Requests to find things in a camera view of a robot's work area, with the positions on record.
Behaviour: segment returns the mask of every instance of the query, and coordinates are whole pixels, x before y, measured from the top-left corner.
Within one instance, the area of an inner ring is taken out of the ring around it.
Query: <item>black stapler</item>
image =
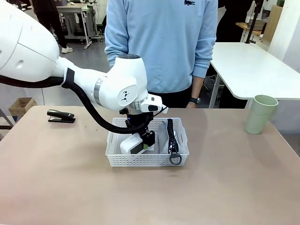
[[[47,115],[50,116],[48,122],[54,123],[74,123],[75,117],[74,114],[69,112],[61,112],[54,109],[49,109]]]

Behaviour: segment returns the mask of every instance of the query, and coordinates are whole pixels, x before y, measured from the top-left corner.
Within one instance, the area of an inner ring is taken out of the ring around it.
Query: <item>sleeve cuff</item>
[[[193,70],[192,75],[197,76],[197,77],[201,77],[201,78],[205,78],[206,72],[207,72],[207,68],[194,66],[194,70]]]
[[[113,60],[108,61],[110,68],[112,68],[114,66],[115,61],[116,61],[116,58],[114,58]]]

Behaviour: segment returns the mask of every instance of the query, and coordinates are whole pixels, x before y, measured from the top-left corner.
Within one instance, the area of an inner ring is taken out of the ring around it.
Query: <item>white device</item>
[[[145,151],[153,151],[154,145],[147,147],[138,133],[126,138],[120,144],[121,153],[124,155],[140,155]]]
[[[118,57],[108,73],[79,68],[60,57],[58,44],[45,27],[0,0],[0,75],[27,82],[51,76],[65,81],[68,68],[75,72],[74,83],[89,100],[104,108],[127,108],[130,114],[165,108],[161,97],[147,92],[146,70],[140,57]]]

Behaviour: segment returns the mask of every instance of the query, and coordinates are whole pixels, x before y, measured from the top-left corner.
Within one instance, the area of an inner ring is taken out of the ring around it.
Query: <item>white table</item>
[[[214,107],[221,79],[238,99],[268,95],[300,100],[300,74],[254,44],[216,43],[211,64],[217,78],[209,108]]]
[[[85,20],[85,16],[83,15],[83,12],[90,13],[90,8],[88,8],[88,4],[74,3],[73,5],[71,5],[70,3],[68,3],[65,6],[57,6],[56,8],[59,13],[66,14],[66,15],[64,15],[65,20],[66,20],[67,30],[68,30],[68,36],[66,38],[70,38],[70,39],[76,39],[77,37],[72,34],[71,22],[69,21],[69,17],[67,14],[74,14],[74,13],[81,14],[83,30],[84,30],[84,35],[85,35],[85,39],[86,39],[86,45],[85,45],[84,49],[87,49],[92,44],[92,41],[89,40],[87,28],[85,26],[87,21]]]

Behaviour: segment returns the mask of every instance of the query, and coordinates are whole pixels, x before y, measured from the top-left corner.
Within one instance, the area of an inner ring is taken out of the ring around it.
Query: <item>hand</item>
[[[197,108],[197,105],[194,102],[189,102],[186,108],[187,109],[195,109],[195,108]]]

